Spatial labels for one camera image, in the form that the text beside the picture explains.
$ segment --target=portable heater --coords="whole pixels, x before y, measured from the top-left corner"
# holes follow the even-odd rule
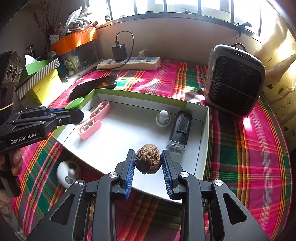
[[[265,67],[251,54],[227,45],[216,45],[210,54],[205,100],[235,117],[247,116],[260,97]]]

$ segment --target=smartphone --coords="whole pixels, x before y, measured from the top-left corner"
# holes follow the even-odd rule
[[[118,75],[110,75],[77,85],[69,95],[70,100],[87,96],[94,88],[114,89],[117,85]]]

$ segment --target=orange basket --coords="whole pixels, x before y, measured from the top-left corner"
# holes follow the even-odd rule
[[[59,41],[52,44],[50,49],[55,51],[58,56],[61,56],[62,54],[76,49],[77,47],[97,38],[98,36],[96,35],[96,28],[92,27],[63,37]]]

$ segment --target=black cable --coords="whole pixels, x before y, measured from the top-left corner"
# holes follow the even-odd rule
[[[117,40],[117,37],[118,37],[118,35],[119,35],[120,33],[122,33],[122,32],[128,32],[128,33],[130,33],[130,34],[132,35],[132,37],[133,37],[133,33],[130,32],[130,31],[127,31],[127,30],[120,31],[120,32],[116,35],[116,41],[115,41],[115,44],[116,44],[116,45],[119,44],[119,42],[118,42],[118,40]],[[132,56],[132,54],[133,54],[133,46],[131,47],[131,55],[129,56],[128,60],[127,60],[123,65],[120,65],[120,66],[118,66],[118,67],[116,67],[116,68],[111,68],[111,69],[118,69],[118,68],[121,68],[122,66],[124,66],[124,65],[127,64],[127,62],[131,59],[131,56]]]

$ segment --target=striped box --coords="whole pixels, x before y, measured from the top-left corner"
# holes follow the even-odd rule
[[[54,61],[50,62],[36,74],[34,74],[30,79],[28,79],[22,86],[20,86],[16,93],[19,99],[23,98],[25,94],[40,80],[42,80],[45,76],[47,76],[50,72],[55,70],[57,67],[60,66],[59,60],[55,59]]]

